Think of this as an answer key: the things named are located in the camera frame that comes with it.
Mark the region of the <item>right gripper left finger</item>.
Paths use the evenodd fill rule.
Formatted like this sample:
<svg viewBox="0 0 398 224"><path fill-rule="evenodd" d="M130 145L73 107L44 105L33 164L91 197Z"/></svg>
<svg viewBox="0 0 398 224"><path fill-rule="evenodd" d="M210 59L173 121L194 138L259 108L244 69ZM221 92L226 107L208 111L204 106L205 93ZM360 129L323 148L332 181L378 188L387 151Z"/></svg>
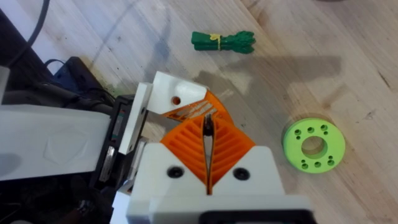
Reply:
<svg viewBox="0 0 398 224"><path fill-rule="evenodd" d="M204 116L144 147L126 209L128 223L198 223L208 193Z"/></svg>

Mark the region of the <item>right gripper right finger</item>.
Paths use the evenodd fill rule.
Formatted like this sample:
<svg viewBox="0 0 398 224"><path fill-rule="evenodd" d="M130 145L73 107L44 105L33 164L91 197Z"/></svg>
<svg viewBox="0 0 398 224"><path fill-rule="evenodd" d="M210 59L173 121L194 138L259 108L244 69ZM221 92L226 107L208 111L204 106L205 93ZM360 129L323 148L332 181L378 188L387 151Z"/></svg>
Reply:
<svg viewBox="0 0 398 224"><path fill-rule="evenodd" d="M234 124L214 118L208 194L265 196L285 190L272 151L256 145Z"/></svg>

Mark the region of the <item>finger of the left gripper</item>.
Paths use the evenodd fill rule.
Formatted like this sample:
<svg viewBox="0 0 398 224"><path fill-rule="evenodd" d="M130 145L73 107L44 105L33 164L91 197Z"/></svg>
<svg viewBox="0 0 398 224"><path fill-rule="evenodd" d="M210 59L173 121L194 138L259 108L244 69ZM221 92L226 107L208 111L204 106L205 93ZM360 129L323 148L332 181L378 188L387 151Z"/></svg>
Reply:
<svg viewBox="0 0 398 224"><path fill-rule="evenodd" d="M130 171L127 176L127 180L125 181L123 186L119 189L119 192L124 193L126 195L131 195L134 181L137 175L137 170L141 162L142 153L146 144L147 144L146 139L140 139L138 141L138 145L136 147L136 152L134 153L134 157L131 163Z"/></svg>
<svg viewBox="0 0 398 224"><path fill-rule="evenodd" d="M164 72L156 72L147 109L153 113L170 111L203 100L207 87Z"/></svg>

